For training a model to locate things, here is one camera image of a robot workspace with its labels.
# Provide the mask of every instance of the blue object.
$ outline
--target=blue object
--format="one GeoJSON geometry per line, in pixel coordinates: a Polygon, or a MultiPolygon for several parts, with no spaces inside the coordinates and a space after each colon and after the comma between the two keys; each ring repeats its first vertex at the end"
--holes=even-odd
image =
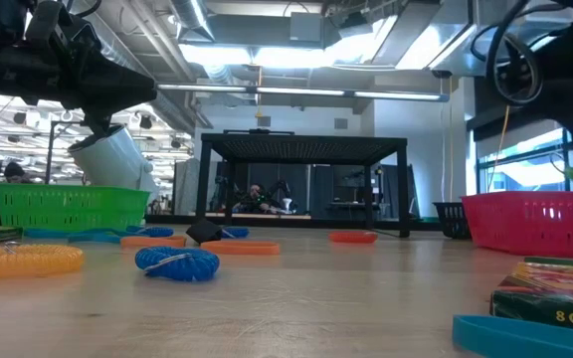
{"type": "Polygon", "coordinates": [[[453,341],[483,357],[573,358],[573,329],[518,319],[456,315],[453,341]]]}
{"type": "Polygon", "coordinates": [[[224,239],[244,239],[249,235],[248,228],[229,227],[223,228],[224,239]]]}
{"type": "Polygon", "coordinates": [[[187,282],[210,280],[220,266],[218,257],[208,251],[169,247],[141,249],[136,253],[135,261],[147,275],[187,282]]]}
{"type": "Polygon", "coordinates": [[[143,228],[129,226],[127,227],[127,231],[134,234],[146,235],[150,238],[167,238],[174,235],[174,229],[170,228],[143,228]]]}
{"type": "Polygon", "coordinates": [[[26,229],[26,238],[32,239],[68,239],[68,242],[98,242],[120,244],[120,239],[126,236],[145,236],[115,229],[91,229],[81,232],[63,232],[47,229],[26,229]]]}

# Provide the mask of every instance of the yellow ring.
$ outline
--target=yellow ring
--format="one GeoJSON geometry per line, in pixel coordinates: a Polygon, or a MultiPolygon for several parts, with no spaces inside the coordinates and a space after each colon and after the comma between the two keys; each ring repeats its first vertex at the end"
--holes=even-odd
{"type": "Polygon", "coordinates": [[[21,245],[11,249],[14,254],[0,248],[0,278],[73,272],[84,263],[81,249],[64,245],[21,245]]]}

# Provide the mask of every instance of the plastic basket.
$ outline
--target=plastic basket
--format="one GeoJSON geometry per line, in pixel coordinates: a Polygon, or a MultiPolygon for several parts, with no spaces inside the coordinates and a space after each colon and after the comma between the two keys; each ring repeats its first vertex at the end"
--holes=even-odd
{"type": "Polygon", "coordinates": [[[477,245],[517,255],[573,258],[572,192],[502,192],[463,201],[477,245]]]}
{"type": "Polygon", "coordinates": [[[0,184],[3,226],[81,231],[140,225],[148,192],[70,185],[0,184]]]}
{"type": "Polygon", "coordinates": [[[433,203],[439,214],[444,235],[451,239],[471,239],[463,203],[433,203]]]}

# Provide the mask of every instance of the black basket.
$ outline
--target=black basket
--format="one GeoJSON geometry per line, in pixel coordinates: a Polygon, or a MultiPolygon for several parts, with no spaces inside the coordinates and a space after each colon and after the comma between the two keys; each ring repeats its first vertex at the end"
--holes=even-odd
{"type": "Polygon", "coordinates": [[[472,239],[462,203],[433,203],[439,213],[444,235],[451,239],[472,239]]]}

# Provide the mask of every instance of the white cylinder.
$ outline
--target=white cylinder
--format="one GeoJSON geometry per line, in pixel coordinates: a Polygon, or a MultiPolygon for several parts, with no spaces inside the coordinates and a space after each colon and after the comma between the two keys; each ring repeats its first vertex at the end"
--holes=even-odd
{"type": "Polygon", "coordinates": [[[289,198],[283,198],[283,209],[288,210],[288,207],[290,207],[290,202],[292,200],[289,198]]]}
{"type": "Polygon", "coordinates": [[[109,129],[107,137],[91,135],[68,151],[94,185],[136,189],[150,193],[148,203],[158,195],[152,169],[124,125],[109,129]]]}

